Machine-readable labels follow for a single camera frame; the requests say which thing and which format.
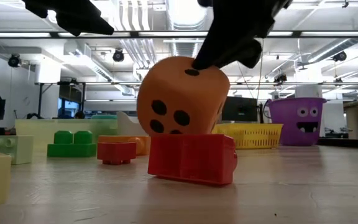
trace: googly eye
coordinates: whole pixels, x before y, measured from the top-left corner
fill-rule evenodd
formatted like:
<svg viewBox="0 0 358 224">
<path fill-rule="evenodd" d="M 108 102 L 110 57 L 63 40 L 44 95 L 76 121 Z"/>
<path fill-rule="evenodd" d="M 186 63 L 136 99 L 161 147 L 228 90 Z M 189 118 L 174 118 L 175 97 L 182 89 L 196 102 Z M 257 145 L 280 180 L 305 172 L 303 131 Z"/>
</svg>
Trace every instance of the googly eye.
<svg viewBox="0 0 358 224">
<path fill-rule="evenodd" d="M 312 107 L 311 109 L 310 109 L 310 115 L 311 116 L 314 116 L 314 117 L 317 117 L 317 115 L 318 115 L 318 110 L 317 110 L 317 107 Z"/>
<path fill-rule="evenodd" d="M 298 108 L 298 116 L 299 117 L 304 118 L 308 114 L 309 114 L 308 109 L 306 109 L 306 108 Z"/>
</svg>

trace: light green toy block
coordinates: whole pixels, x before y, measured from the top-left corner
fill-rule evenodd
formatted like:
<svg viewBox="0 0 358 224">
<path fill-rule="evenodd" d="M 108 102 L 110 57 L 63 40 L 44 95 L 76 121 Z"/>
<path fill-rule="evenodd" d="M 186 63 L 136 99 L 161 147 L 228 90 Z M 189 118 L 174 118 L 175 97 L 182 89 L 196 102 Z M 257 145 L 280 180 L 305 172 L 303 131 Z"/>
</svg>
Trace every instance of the light green toy block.
<svg viewBox="0 0 358 224">
<path fill-rule="evenodd" d="M 0 153 L 10 155 L 12 164 L 32 162 L 33 136 L 0 136 Z"/>
</svg>

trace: green lego brick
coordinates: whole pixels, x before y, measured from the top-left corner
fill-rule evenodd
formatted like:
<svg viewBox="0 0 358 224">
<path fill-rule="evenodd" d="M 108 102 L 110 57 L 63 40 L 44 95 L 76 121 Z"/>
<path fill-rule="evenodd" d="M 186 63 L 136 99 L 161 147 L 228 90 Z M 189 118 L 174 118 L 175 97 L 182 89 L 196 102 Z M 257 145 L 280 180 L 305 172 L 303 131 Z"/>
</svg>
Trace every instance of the green lego brick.
<svg viewBox="0 0 358 224">
<path fill-rule="evenodd" d="M 53 139 L 54 144 L 73 144 L 73 133 L 71 131 L 57 131 Z"/>
<path fill-rule="evenodd" d="M 93 157 L 96 144 L 49 144 L 48 157 Z"/>
<path fill-rule="evenodd" d="M 74 144 L 91 144 L 92 132 L 90 131 L 77 131 L 74 134 Z"/>
<path fill-rule="evenodd" d="M 33 136 L 0 136 L 0 153 L 10 155 L 12 164 L 32 162 Z"/>
</svg>

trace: orange toy block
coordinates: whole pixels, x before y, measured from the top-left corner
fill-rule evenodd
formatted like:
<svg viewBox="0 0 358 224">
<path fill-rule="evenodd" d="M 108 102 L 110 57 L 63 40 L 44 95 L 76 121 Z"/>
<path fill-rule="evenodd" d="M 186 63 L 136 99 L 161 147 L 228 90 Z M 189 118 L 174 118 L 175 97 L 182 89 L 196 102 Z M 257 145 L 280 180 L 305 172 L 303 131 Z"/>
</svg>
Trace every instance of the orange toy block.
<svg viewBox="0 0 358 224">
<path fill-rule="evenodd" d="M 146 156 L 150 153 L 150 136 L 99 136 L 98 143 L 134 142 L 136 155 Z"/>
<path fill-rule="evenodd" d="M 150 136 L 211 134 L 230 82 L 218 67 L 192 69 L 193 61 L 165 58 L 144 78 L 137 97 L 137 117 Z"/>
</svg>

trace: security camera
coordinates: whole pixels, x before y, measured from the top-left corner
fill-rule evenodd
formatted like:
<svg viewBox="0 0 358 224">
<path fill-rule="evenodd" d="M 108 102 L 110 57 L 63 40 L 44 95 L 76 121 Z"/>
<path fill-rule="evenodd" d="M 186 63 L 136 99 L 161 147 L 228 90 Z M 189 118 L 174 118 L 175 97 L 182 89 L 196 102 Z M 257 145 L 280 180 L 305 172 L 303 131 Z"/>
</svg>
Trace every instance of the security camera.
<svg viewBox="0 0 358 224">
<path fill-rule="evenodd" d="M 122 62 L 124 60 L 124 53 L 122 49 L 116 49 L 115 53 L 112 55 L 112 59 L 115 62 Z"/>
<path fill-rule="evenodd" d="M 287 81 L 287 75 L 285 73 L 281 73 L 274 78 L 275 83 L 283 83 L 286 81 Z"/>
<path fill-rule="evenodd" d="M 338 54 L 334 55 L 333 60 L 334 62 L 343 62 L 347 58 L 347 55 L 345 52 L 339 52 Z"/>
<path fill-rule="evenodd" d="M 7 64 L 12 68 L 19 68 L 22 66 L 22 60 L 20 59 L 19 54 L 12 54 Z"/>
</svg>

